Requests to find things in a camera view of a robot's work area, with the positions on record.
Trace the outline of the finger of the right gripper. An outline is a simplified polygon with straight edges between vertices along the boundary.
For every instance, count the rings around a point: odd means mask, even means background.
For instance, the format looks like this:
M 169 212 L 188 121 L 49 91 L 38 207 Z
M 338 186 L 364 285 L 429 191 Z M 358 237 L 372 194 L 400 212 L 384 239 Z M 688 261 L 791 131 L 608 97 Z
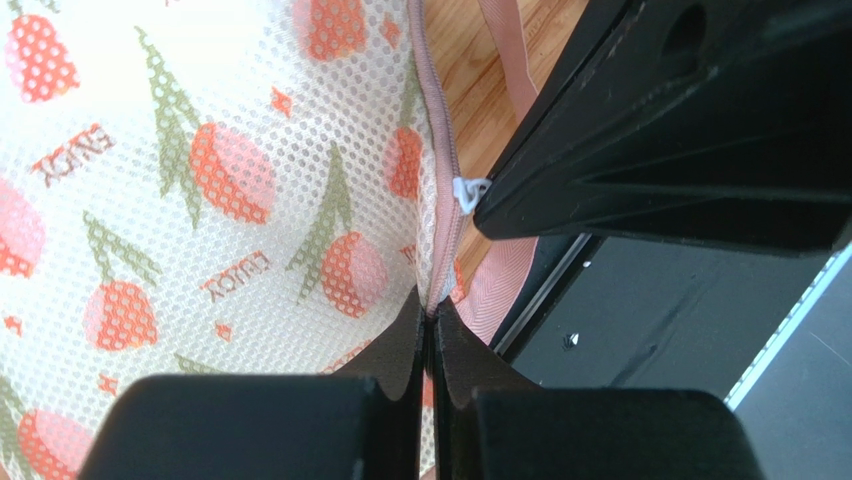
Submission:
M 713 146 L 662 122 L 534 170 L 475 214 L 490 239 L 568 233 L 751 253 L 835 252 L 851 239 L 851 108 L 823 103 Z
M 632 1 L 566 47 L 489 196 L 851 196 L 847 1 Z

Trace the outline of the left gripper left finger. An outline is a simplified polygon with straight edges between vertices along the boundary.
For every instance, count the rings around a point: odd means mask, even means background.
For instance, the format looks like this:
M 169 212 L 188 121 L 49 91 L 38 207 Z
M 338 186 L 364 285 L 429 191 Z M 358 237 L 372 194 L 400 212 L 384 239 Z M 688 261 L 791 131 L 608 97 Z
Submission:
M 415 479 L 424 312 L 323 375 L 156 375 L 110 410 L 83 479 Z

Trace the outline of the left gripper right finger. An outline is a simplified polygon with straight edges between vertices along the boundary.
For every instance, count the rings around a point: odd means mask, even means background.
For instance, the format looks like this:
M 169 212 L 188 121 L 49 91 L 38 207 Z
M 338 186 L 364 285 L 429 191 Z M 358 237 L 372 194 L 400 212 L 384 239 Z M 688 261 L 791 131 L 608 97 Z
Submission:
M 432 328 L 440 479 L 760 479 L 739 420 L 696 390 L 545 389 L 443 301 Z

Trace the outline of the floral mesh laundry bag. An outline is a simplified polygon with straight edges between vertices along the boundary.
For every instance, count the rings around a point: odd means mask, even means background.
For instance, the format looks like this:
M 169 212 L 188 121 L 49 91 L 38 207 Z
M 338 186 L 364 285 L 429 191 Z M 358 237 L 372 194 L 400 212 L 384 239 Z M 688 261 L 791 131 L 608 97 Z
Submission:
M 155 374 L 331 373 L 412 297 L 493 338 L 535 239 L 457 253 L 419 1 L 1 5 L 1 475 L 76 479 Z

